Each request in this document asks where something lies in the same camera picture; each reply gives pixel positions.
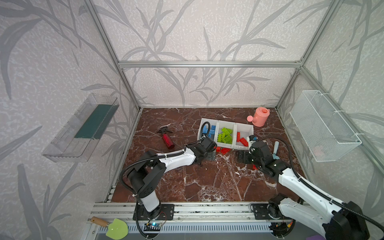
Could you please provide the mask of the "light blue trowel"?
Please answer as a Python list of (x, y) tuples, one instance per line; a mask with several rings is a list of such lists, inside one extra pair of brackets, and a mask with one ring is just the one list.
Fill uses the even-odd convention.
[(279, 145), (280, 145), (279, 141), (275, 141), (275, 143), (274, 143), (274, 149), (273, 149), (273, 159), (274, 159), (274, 160), (279, 160), (279, 159), (280, 159), (280, 157), (277, 156), (277, 152), (278, 152), (278, 149), (279, 149)]

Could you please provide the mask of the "pink watering can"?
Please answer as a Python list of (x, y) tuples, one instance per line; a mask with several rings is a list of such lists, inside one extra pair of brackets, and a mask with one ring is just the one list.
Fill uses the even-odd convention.
[(256, 127), (263, 127), (270, 115), (270, 110), (264, 107), (256, 109), (253, 116), (248, 116), (247, 121), (251, 122)]

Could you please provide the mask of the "left controller board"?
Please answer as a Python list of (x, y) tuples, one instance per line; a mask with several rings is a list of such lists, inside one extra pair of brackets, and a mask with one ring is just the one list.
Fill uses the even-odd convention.
[(153, 222), (153, 223), (146, 223), (144, 224), (144, 232), (160, 232), (165, 225), (166, 222)]

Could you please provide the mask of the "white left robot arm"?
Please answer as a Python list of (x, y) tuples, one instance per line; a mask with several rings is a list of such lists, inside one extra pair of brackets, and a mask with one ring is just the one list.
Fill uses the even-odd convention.
[(140, 160), (120, 172), (121, 184), (136, 199), (137, 220), (139, 207), (144, 208), (144, 213), (150, 220), (161, 214), (161, 202), (157, 197), (156, 188), (165, 173), (184, 166), (200, 165), (210, 153), (214, 152), (217, 144), (208, 136), (211, 123), (206, 121), (202, 127), (207, 127), (207, 132), (203, 133), (203, 130), (200, 130), (200, 139), (186, 144), (181, 150), (163, 154), (148, 151)]

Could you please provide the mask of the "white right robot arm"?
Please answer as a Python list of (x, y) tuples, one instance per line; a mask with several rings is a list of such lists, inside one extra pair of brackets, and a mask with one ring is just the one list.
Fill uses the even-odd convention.
[(294, 168), (292, 152), (288, 151), (289, 163), (274, 157), (264, 138), (247, 137), (249, 148), (239, 158), (245, 164), (253, 164), (264, 175), (288, 188), (299, 196), (308, 207), (279, 194), (270, 200), (273, 218), (288, 217), (316, 231), (327, 240), (368, 240), (367, 223), (380, 230), (382, 224), (363, 214), (354, 202), (345, 203), (308, 182)]

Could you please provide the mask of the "white three-compartment bin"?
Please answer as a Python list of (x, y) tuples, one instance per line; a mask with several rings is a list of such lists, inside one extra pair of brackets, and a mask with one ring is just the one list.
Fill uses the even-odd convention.
[(242, 151), (249, 149), (247, 141), (248, 137), (254, 134), (253, 125), (202, 118), (197, 135), (198, 140), (202, 134), (205, 135), (208, 132), (205, 122), (209, 122), (211, 126), (208, 137), (216, 142), (218, 147)]

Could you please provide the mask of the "clear wall shelf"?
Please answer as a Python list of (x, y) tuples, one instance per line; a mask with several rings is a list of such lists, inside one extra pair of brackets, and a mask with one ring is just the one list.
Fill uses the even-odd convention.
[(117, 97), (89, 94), (42, 155), (54, 163), (86, 163), (119, 106)]

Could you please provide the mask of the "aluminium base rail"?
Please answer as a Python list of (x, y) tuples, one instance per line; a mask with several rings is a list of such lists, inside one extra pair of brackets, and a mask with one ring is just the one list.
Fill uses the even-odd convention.
[(94, 204), (90, 218), (111, 223), (120, 219), (126, 223), (135, 220), (150, 220), (166, 223), (203, 223), (203, 222), (288, 222), (291, 217), (296, 221), (319, 220), (328, 222), (340, 208), (328, 202), (299, 204), (285, 199), (282, 202), (282, 216), (272, 213), (267, 202), (175, 202), (163, 203), (161, 209), (151, 216), (144, 207), (136, 208), (135, 203), (99, 203)]

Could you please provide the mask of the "controller board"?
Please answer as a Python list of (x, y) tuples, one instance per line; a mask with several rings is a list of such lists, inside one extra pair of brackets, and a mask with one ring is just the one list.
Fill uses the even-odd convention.
[(144, 224), (144, 232), (160, 232), (165, 225), (166, 222), (153, 222), (153, 223), (146, 223)]
[(293, 230), (295, 223), (296, 221), (291, 221), (289, 223), (273, 223), (270, 226), (270, 230), (274, 236), (286, 236)]

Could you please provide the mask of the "right controller board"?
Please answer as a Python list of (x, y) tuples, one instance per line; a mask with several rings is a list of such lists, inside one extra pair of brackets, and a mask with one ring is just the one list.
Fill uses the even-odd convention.
[(270, 230), (274, 236), (286, 236), (293, 230), (295, 223), (296, 221), (291, 221), (289, 223), (273, 223), (270, 226)]

